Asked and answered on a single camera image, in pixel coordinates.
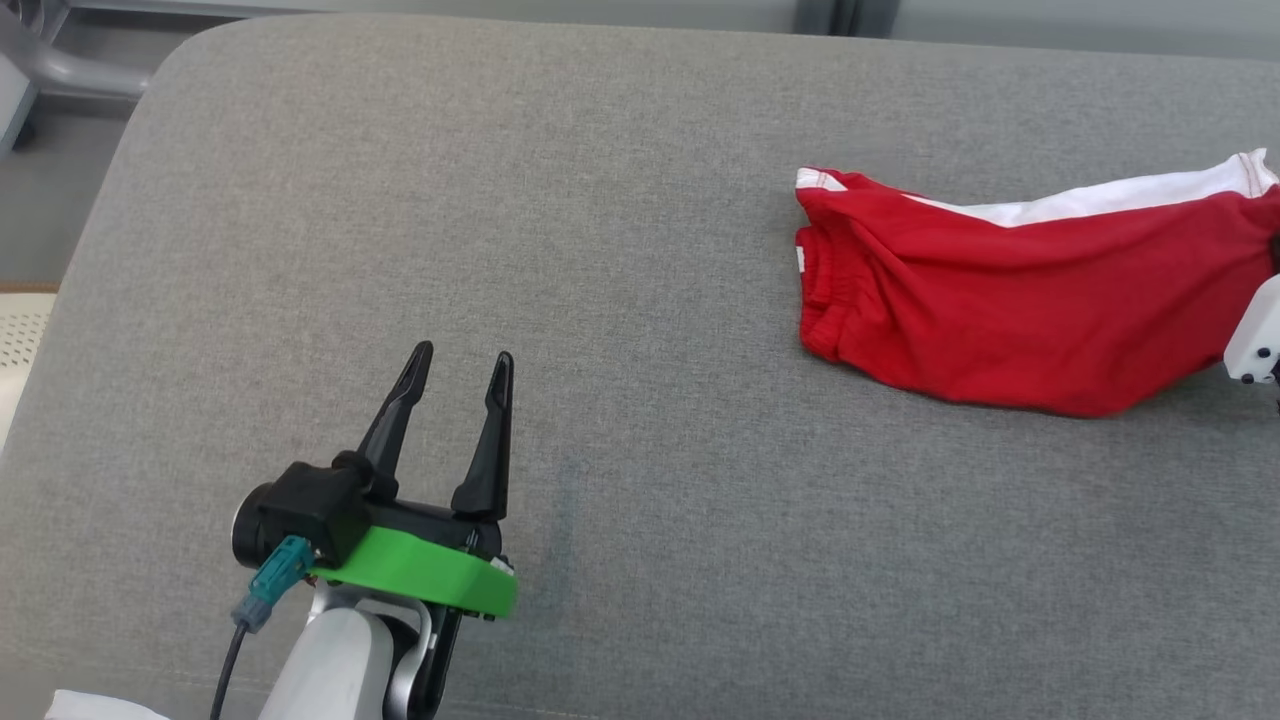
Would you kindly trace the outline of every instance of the gray fabric surface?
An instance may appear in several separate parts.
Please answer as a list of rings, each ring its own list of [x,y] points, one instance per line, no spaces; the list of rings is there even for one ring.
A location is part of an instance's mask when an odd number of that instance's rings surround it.
[[[957,202],[1277,137],[1280,67],[403,17],[253,20],[138,106],[0,460],[0,696],[204,716],[244,493],[355,443],[445,502],[515,354],[516,615],[442,717],[1274,717],[1263,388],[957,407],[796,334],[791,184]],[[246,643],[251,716],[303,616]]]

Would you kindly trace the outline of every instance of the metal chair leg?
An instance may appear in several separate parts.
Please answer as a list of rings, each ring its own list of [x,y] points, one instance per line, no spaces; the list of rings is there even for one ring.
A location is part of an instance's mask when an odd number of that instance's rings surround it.
[[[0,55],[40,90],[137,100],[151,81],[151,74],[142,70],[55,50],[6,9],[0,9]]]

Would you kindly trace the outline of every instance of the black cable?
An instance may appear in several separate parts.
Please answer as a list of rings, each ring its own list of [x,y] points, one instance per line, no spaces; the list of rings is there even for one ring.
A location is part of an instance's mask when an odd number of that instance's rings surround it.
[[[236,667],[236,656],[239,655],[239,646],[244,642],[244,633],[248,625],[236,624],[236,634],[232,635],[232,646],[227,648],[227,660],[223,661],[223,674],[218,676],[218,688],[214,691],[214,706],[209,711],[209,720],[218,720],[223,715],[223,701],[227,700],[227,685],[232,682],[232,670]]]

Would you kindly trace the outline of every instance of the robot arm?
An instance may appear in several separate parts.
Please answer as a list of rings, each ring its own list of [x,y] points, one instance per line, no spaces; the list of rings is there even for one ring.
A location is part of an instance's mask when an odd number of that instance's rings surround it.
[[[507,516],[509,354],[498,355],[471,469],[449,507],[397,500],[401,446],[431,355],[430,342],[415,347],[358,450],[338,454],[330,468],[294,462],[236,515],[232,548],[242,565],[271,565],[294,538],[315,559],[306,570],[315,587],[307,626],[261,720],[430,720],[462,616],[494,620],[515,603],[498,528]],[[417,626],[360,607],[367,601],[410,610]],[[219,706],[215,698],[215,717]]]
[[[1244,384],[1274,383],[1280,374],[1280,275],[1253,293],[1222,354],[1226,373]]]

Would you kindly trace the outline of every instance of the white stripe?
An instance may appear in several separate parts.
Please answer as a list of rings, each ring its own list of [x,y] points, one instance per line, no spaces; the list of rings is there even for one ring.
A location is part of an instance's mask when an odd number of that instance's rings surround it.
[[[832,192],[845,192],[849,190],[828,173],[814,168],[800,168],[796,170],[796,190],[806,187],[820,187]]]
[[[1144,176],[1078,187],[1030,202],[948,205],[914,195],[906,197],[1005,228],[1014,228],[1066,218],[1084,218],[1190,202],[1219,192],[1260,197],[1272,186],[1280,183],[1280,178],[1263,164],[1266,156],[1267,151],[1263,147],[1253,152],[1238,152],[1221,165],[1207,170]]]

